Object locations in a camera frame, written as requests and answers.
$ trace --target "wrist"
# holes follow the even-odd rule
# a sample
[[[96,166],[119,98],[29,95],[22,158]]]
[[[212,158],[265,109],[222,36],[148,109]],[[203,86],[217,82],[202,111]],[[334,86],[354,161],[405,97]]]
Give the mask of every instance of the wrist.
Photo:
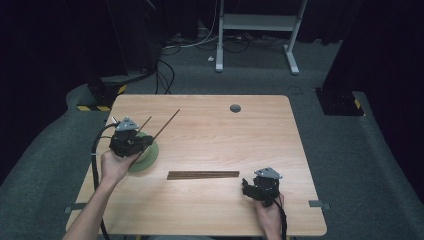
[[[108,178],[103,178],[99,183],[99,188],[103,190],[113,191],[118,183]]]

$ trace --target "table surface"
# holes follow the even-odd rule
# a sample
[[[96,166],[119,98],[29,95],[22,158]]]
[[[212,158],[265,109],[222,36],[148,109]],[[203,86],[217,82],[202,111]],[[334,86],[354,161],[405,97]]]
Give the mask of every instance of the table surface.
[[[233,113],[230,106],[241,111]],[[283,175],[280,191],[290,236],[327,231],[296,122],[285,96],[121,95],[110,117],[129,116],[155,135],[159,156],[148,169],[128,173],[104,214],[110,234],[261,236],[253,200],[242,194],[242,178],[253,184],[255,170],[272,167]],[[113,129],[103,135],[112,136]],[[103,138],[98,153],[108,150]],[[238,178],[167,180],[169,171],[240,171]],[[76,203],[93,194],[91,166]],[[71,213],[67,228],[80,210]]]

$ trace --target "hole in table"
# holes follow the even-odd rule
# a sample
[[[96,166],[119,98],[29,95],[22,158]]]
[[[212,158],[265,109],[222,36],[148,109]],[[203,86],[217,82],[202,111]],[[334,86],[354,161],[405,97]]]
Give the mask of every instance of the hole in table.
[[[233,113],[238,113],[238,112],[241,111],[241,107],[238,104],[233,104],[233,105],[230,106],[230,110]]]

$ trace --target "human hand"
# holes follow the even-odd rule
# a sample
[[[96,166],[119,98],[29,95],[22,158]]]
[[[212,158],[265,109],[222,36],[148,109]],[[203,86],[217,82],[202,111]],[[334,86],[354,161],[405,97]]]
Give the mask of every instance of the human hand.
[[[280,193],[281,206],[284,206],[284,195]],[[261,201],[254,200],[259,223],[268,240],[281,239],[280,210],[275,203],[265,208]]]
[[[127,174],[128,168],[133,163],[140,153],[128,156],[119,157],[113,151],[106,151],[101,156],[102,163],[102,182],[108,182],[116,185]]]

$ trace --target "gray carpet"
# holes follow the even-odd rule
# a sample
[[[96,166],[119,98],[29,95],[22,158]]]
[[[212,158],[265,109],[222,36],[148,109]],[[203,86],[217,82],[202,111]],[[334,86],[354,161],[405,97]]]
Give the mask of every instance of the gray carpet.
[[[243,47],[225,46],[232,51]],[[175,70],[172,94],[289,97],[318,196],[331,205],[324,211],[328,232],[319,239],[424,239],[423,205],[387,147],[366,96],[355,93],[364,117],[331,117],[321,111],[314,88],[322,85],[338,47],[296,43],[298,76],[290,74],[281,46],[226,52],[222,73],[207,61],[214,51],[184,48],[162,60]],[[170,79],[163,64],[159,69]],[[3,183],[0,239],[59,239],[64,234],[69,217],[64,208],[77,197],[92,141],[108,117],[107,112],[76,110],[83,89],[68,94],[69,110],[33,141]],[[153,94],[155,89],[151,76],[129,84],[125,94]]]

